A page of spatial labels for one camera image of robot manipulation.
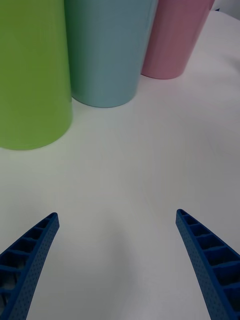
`green cup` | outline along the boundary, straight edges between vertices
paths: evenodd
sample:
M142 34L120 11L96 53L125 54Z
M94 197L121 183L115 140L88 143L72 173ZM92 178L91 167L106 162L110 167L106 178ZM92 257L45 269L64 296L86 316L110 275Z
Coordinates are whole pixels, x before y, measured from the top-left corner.
M64 0L0 1L0 147L48 145L71 121Z

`white surface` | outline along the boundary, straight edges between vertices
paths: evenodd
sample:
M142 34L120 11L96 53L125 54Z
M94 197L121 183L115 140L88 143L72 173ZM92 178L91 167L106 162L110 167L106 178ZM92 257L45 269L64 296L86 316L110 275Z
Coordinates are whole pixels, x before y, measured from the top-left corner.
M240 21L211 12L184 75L111 109L73 102L60 140L0 150L0 252L60 229L29 320L208 320L183 208L240 252Z
M240 20L240 0L215 0L212 10L217 9Z

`pink cup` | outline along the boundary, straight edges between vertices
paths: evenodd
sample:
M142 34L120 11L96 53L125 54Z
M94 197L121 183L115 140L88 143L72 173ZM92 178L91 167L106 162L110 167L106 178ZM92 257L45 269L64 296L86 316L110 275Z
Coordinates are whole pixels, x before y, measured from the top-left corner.
M142 74L180 76L188 63L214 0L159 0Z

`blue cylinder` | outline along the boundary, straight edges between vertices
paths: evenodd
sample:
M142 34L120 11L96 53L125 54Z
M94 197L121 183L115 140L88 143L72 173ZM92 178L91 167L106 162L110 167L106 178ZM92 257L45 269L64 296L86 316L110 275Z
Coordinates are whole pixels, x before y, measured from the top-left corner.
M137 90L158 0L65 0L72 96L109 108Z

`cylindrical container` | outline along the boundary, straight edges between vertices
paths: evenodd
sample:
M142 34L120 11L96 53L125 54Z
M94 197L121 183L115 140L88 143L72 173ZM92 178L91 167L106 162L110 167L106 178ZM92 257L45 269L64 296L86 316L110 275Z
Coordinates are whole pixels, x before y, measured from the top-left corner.
M57 140L71 99L64 0L0 1L0 147Z
M72 96L116 107L137 90L157 0L65 0Z
M214 0L159 0L142 74L180 76L188 63Z

